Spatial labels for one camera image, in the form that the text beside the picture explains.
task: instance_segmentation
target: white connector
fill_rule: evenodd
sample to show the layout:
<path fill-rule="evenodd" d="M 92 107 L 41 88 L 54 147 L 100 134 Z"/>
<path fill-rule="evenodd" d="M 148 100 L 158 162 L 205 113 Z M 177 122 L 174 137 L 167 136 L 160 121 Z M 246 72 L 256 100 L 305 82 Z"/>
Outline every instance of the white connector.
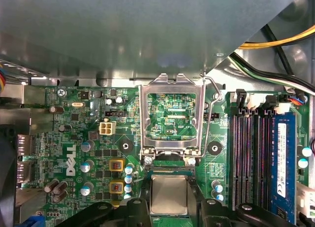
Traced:
<path fill-rule="evenodd" d="M 279 105 L 275 108 L 275 111 L 278 115 L 283 115 L 290 111 L 290 107 L 291 103 L 289 102 L 279 103 Z"/>
<path fill-rule="evenodd" d="M 315 218 L 315 190 L 303 184 L 296 183 L 297 210 L 307 218 Z"/>
<path fill-rule="evenodd" d="M 116 121 L 99 123 L 99 134 L 113 135 L 115 133 L 116 133 Z"/>

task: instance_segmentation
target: microchip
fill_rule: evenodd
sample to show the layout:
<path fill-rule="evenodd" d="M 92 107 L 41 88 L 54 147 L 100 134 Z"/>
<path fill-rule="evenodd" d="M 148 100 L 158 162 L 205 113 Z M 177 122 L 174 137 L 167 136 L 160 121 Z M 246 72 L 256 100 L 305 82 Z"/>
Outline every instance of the microchip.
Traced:
<path fill-rule="evenodd" d="M 102 200 L 103 199 L 103 193 L 96 193 L 95 194 L 95 200 Z"/>
<path fill-rule="evenodd" d="M 96 150 L 94 154 L 95 154 L 96 157 L 102 157 L 103 156 L 103 151 L 102 150 Z"/>
<path fill-rule="evenodd" d="M 111 200 L 118 200 L 118 194 L 111 194 L 110 199 Z"/>
<path fill-rule="evenodd" d="M 277 207 L 277 215 L 280 216 L 282 219 L 287 220 L 287 213 L 279 207 Z"/>
<path fill-rule="evenodd" d="M 93 92 L 93 97 L 94 98 L 100 98 L 103 96 L 103 92 L 102 91 L 94 91 Z"/>
<path fill-rule="evenodd" d="M 116 90 L 115 90 L 115 89 L 112 89 L 112 90 L 110 91 L 110 95 L 111 95 L 111 96 L 116 96 Z"/>
<path fill-rule="evenodd" d="M 79 114 L 71 114 L 71 121 L 78 121 L 79 120 Z"/>
<path fill-rule="evenodd" d="M 111 150 L 112 157 L 118 156 L 117 150 Z"/>
<path fill-rule="evenodd" d="M 90 92 L 81 92 L 80 99 L 90 99 Z"/>
<path fill-rule="evenodd" d="M 104 177 L 105 178 L 111 177 L 111 172 L 109 170 L 104 171 Z"/>
<path fill-rule="evenodd" d="M 103 178 L 103 171 L 97 171 L 97 172 L 95 173 L 95 177 L 96 177 L 96 178 Z"/>
<path fill-rule="evenodd" d="M 99 140 L 99 132 L 98 131 L 89 131 L 88 136 L 89 136 L 89 140 L 91 140 L 91 141 Z"/>
<path fill-rule="evenodd" d="M 62 219 L 56 219 L 55 220 L 55 225 L 59 225 L 63 220 Z"/>
<path fill-rule="evenodd" d="M 71 140 L 77 140 L 77 139 L 78 139 L 78 136 L 75 135 L 75 134 L 72 134 L 72 135 L 70 136 L 70 139 L 71 139 Z"/>
<path fill-rule="evenodd" d="M 104 199 L 110 199 L 110 193 L 104 193 Z"/>
<path fill-rule="evenodd" d="M 104 150 L 104 156 L 110 157 L 110 150 Z"/>
<path fill-rule="evenodd" d="M 120 174 L 120 172 L 112 171 L 112 178 L 119 178 Z"/>

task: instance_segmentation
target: blue ram module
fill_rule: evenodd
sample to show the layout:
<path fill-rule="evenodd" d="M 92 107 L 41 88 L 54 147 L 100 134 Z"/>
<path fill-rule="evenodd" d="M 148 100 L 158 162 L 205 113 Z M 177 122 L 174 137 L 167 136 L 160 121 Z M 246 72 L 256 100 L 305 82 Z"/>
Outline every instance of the blue ram module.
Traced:
<path fill-rule="evenodd" d="M 296 116 L 272 119 L 270 211 L 292 224 L 296 222 Z"/>

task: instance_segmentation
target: label sticker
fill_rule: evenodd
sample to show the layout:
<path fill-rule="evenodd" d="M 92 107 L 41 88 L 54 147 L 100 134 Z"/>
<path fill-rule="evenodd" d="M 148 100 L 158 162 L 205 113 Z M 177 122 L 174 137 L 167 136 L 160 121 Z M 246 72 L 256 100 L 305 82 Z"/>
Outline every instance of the label sticker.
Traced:
<path fill-rule="evenodd" d="M 286 124 L 278 124 L 277 193 L 285 198 L 286 178 Z"/>

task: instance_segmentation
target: black capacitor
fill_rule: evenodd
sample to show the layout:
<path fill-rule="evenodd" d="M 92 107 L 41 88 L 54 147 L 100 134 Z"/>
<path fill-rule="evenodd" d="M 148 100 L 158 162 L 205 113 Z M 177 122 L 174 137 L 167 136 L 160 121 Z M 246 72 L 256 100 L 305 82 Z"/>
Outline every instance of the black capacitor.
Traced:
<path fill-rule="evenodd" d="M 53 189 L 53 194 L 60 195 L 67 187 L 68 183 L 66 181 L 62 181 L 57 186 L 55 186 Z"/>
<path fill-rule="evenodd" d="M 44 187 L 44 191 L 46 193 L 50 193 L 54 189 L 54 187 L 56 187 L 58 184 L 59 184 L 58 179 L 53 179 L 49 184 L 47 184 Z"/>
<path fill-rule="evenodd" d="M 117 105 L 123 105 L 125 100 L 122 97 L 116 97 L 116 103 Z"/>
<path fill-rule="evenodd" d="M 61 106 L 51 106 L 49 108 L 49 112 L 52 114 L 63 114 L 64 113 L 64 108 Z"/>
<path fill-rule="evenodd" d="M 113 106 L 113 105 L 115 105 L 115 99 L 112 99 L 112 98 L 106 98 L 106 100 L 105 100 L 105 104 L 106 104 L 106 105 Z"/>
<path fill-rule="evenodd" d="M 59 203 L 67 197 L 68 193 L 66 190 L 63 190 L 59 195 L 53 196 L 53 203 Z"/>
<path fill-rule="evenodd" d="M 60 125 L 58 128 L 59 132 L 70 132 L 72 130 L 71 125 Z"/>

